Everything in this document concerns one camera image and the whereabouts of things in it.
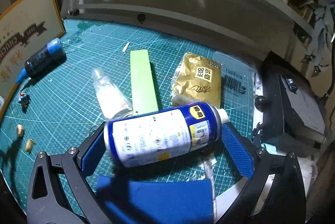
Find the green rectangular block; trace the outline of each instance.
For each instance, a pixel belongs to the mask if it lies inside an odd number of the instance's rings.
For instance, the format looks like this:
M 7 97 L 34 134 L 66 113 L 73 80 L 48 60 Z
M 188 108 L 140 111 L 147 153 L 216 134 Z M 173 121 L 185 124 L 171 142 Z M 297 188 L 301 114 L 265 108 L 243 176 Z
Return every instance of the green rectangular block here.
M 148 50 L 130 52 L 130 76 L 134 115 L 158 111 Z

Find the small motor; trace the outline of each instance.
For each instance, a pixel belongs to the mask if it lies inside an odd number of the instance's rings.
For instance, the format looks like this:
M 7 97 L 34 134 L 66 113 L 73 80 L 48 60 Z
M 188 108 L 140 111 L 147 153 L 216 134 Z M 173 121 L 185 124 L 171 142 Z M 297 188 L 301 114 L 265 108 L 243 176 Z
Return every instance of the small motor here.
M 30 96 L 24 92 L 20 92 L 19 93 L 19 100 L 18 100 L 18 103 L 24 107 L 24 108 L 27 108 L 28 107 L 28 104 L 29 104 L 29 101 L 30 101 Z

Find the cutting mat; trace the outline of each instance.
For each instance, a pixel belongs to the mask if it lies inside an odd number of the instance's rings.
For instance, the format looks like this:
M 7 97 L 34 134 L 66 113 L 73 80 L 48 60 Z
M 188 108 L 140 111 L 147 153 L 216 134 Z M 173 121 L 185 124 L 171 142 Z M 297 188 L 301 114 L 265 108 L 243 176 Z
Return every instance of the cutting mat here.
M 79 146 L 92 132 L 94 125 L 103 122 L 93 89 L 93 68 L 102 68 L 131 99 L 130 51 L 147 49 L 154 67 L 158 106 L 164 109 L 170 106 L 171 78 L 184 53 L 193 52 L 211 59 L 215 54 L 215 50 L 192 41 L 129 25 L 90 20 L 65 20 L 64 25 L 67 33 L 61 42 L 67 53 L 67 61 L 24 90 L 31 97 L 26 114 L 14 97 L 0 126 L 0 167 L 24 210 L 31 170 L 38 152 L 44 150 L 49 155 L 64 153 L 71 146 Z M 123 53 L 127 42 L 130 42 L 129 47 Z M 254 109 L 252 77 L 239 61 L 226 57 L 224 66 L 227 64 L 234 64 L 232 70 L 242 72 L 241 84 L 246 91 L 243 94 L 228 87 L 222 89 L 222 107 L 227 110 L 237 130 L 250 138 Z M 222 76 L 226 77 L 227 74 L 230 73 L 223 69 Z M 26 128 L 23 139 L 17 138 L 17 124 Z M 28 138 L 36 143 L 31 154 L 24 151 Z M 213 149 L 217 160 L 213 172 L 215 194 L 219 195 L 237 182 L 240 175 L 221 142 Z M 195 151 L 124 172 L 131 179 L 142 181 L 203 179 L 204 172 L 198 162 L 200 156 L 201 152 Z M 114 172 L 115 167 L 105 154 L 87 181 L 94 189 L 98 175 L 112 176 Z M 64 175 L 61 175 L 61 181 L 73 210 L 82 214 Z

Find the small wooden piece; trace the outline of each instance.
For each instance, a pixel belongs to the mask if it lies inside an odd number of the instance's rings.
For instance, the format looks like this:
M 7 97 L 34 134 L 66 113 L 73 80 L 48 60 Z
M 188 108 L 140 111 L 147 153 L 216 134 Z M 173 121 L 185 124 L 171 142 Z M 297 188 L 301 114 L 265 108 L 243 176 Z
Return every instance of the small wooden piece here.
M 23 135 L 24 135 L 24 126 L 17 125 L 16 126 L 16 133 L 17 133 L 18 136 L 23 137 Z
M 28 139 L 27 143 L 26 143 L 26 148 L 25 148 L 25 151 L 30 153 L 31 152 L 31 149 L 32 149 L 32 146 L 34 145 L 34 141 L 32 139 Z

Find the transparent tube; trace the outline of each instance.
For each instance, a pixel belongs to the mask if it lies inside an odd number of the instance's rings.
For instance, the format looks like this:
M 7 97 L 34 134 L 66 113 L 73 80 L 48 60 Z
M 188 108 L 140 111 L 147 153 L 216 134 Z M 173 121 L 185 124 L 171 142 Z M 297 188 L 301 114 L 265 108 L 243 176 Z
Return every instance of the transparent tube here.
M 96 68 L 92 71 L 94 89 L 100 108 L 106 119 L 118 119 L 133 115 L 133 106 L 115 83 Z

